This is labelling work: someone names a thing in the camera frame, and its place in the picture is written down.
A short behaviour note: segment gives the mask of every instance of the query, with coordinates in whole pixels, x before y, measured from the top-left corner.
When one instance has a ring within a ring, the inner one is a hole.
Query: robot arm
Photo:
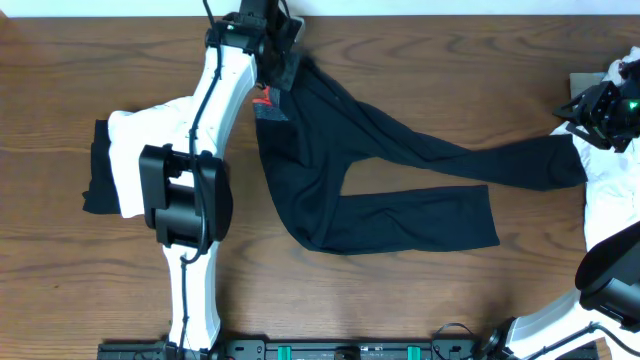
[[[299,61],[290,48],[303,30],[302,19],[282,13],[278,0],[243,0],[240,12],[212,22],[192,108],[170,144],[147,145],[140,155],[145,221],[156,230],[169,265],[173,321],[168,347],[176,352],[208,353],[218,336],[216,255],[233,209],[222,162],[227,139],[257,82],[290,89]],[[190,151],[194,119],[199,122]],[[199,173],[202,196],[195,193],[194,173]],[[199,239],[203,227],[206,243]],[[184,259],[197,260],[187,271]]]
[[[534,314],[508,322],[502,334],[496,334],[500,344],[494,357],[557,359],[602,337],[599,326],[622,341],[609,343],[616,359],[640,356],[632,346],[640,344],[639,259],[636,223],[587,253],[576,273],[575,289]]]

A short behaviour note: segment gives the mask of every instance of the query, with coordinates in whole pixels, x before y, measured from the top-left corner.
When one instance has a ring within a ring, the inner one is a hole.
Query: pant leg
[[[306,61],[281,108],[314,127],[346,161],[367,157],[445,174],[533,190],[586,181],[570,136],[544,136],[494,149],[470,151],[412,131],[379,109],[356,101],[315,64]]]
[[[488,188],[482,185],[342,196],[321,249],[353,255],[499,243]]]

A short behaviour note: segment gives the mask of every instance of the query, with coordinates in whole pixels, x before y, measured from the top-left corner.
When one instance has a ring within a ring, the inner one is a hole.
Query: black cloth
[[[111,174],[109,161],[109,129],[107,120],[96,120],[91,144],[91,182],[89,191],[82,193],[82,210],[92,214],[120,214],[118,192]]]
[[[340,196],[350,164],[370,157],[540,191],[586,181],[571,135],[470,151],[356,101],[310,59],[301,63],[291,91],[272,89],[269,100],[254,106],[260,158],[282,222],[309,250],[363,254],[499,244],[486,186]]]

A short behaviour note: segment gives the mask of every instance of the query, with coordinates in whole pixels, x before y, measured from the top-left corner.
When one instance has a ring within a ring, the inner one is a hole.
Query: white garment
[[[191,96],[187,96],[137,113],[115,111],[109,117],[109,159],[122,217],[144,214],[138,165],[142,149],[147,144],[174,143],[176,134],[184,133],[181,129],[190,107]],[[179,180],[172,182],[189,183],[193,182],[193,177],[185,172]]]
[[[633,47],[622,60],[614,61],[603,81],[620,86],[622,62],[640,59],[640,48]],[[551,135],[569,134],[568,122]],[[600,150],[578,136],[573,136],[582,166],[587,173],[584,236],[587,250],[611,235],[640,221],[640,139],[634,139],[620,154],[614,149]]]

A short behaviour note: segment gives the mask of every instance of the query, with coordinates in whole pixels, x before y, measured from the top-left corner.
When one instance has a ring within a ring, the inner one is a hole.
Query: black mounting bracket
[[[189,154],[175,152],[172,145],[146,145],[140,154],[140,181],[144,201],[144,219],[156,230],[159,243],[171,247],[180,244],[198,247],[201,231],[200,204],[192,187],[172,184],[191,168]],[[201,176],[204,206],[207,209],[209,245],[227,234],[233,212],[231,188],[222,159],[203,151],[196,157]]]

